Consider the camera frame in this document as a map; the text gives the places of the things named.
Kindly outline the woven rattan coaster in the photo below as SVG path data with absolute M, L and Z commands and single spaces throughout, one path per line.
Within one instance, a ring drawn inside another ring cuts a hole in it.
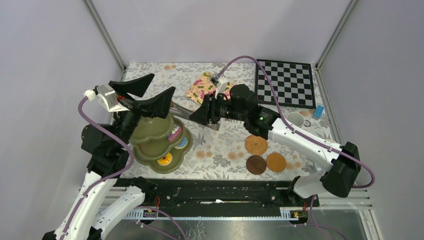
M 244 141 L 244 147 L 251 155 L 262 155 L 268 149 L 268 142 L 260 136 L 250 135 Z

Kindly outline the blue donut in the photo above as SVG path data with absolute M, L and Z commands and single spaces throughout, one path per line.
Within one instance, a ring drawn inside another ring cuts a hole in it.
M 178 145 L 176 145 L 174 148 L 180 150 L 180 149 L 184 149 L 187 145 L 188 145 L 188 139 L 187 137 L 184 137 L 182 141 Z

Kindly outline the dark brown wooden coaster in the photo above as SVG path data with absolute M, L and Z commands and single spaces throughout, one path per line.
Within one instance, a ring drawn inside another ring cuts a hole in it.
M 259 155 L 252 155 L 246 160 L 246 168 L 253 175 L 261 175 L 267 169 L 266 161 Z

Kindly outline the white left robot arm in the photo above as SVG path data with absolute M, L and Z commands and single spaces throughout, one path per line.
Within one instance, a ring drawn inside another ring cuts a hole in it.
M 174 87 L 159 96 L 142 100 L 154 77 L 149 73 L 129 81 L 110 81 L 84 92 L 77 107 L 87 123 L 81 133 L 81 148 L 91 158 L 71 210 L 57 229 L 43 235 L 45 240 L 102 240 L 107 230 L 113 228 L 130 208 L 154 202 L 154 190 L 146 186 L 133 187 L 130 190 L 132 201 L 116 203 L 118 210 L 111 217 L 95 221 L 106 194 L 135 161 L 129 142 L 141 118 L 165 117 L 169 112 Z M 94 100 L 113 115 L 111 124 L 99 124 L 84 112 L 84 104 Z

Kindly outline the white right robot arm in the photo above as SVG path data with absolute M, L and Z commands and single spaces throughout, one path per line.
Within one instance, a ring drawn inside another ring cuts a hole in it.
M 320 171 L 295 177 L 290 184 L 286 198 L 293 206 L 321 193 L 348 197 L 361 170 L 356 158 L 358 148 L 353 143 L 341 146 L 304 131 L 276 111 L 259 105 L 256 94 L 245 84 L 233 86 L 230 97 L 222 93 L 205 95 L 196 111 L 174 103 L 174 90 L 172 87 L 149 100 L 136 101 L 135 105 L 152 111 L 152 117 L 172 114 L 216 131 L 221 119 L 241 121 L 250 134 L 287 146 L 314 161 Z

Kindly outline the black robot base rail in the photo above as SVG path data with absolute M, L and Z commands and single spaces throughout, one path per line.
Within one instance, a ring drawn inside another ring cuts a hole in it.
M 301 198 L 290 181 L 147 179 L 142 206 L 157 207 L 159 217 L 278 218 L 282 210 L 307 211 L 318 199 Z

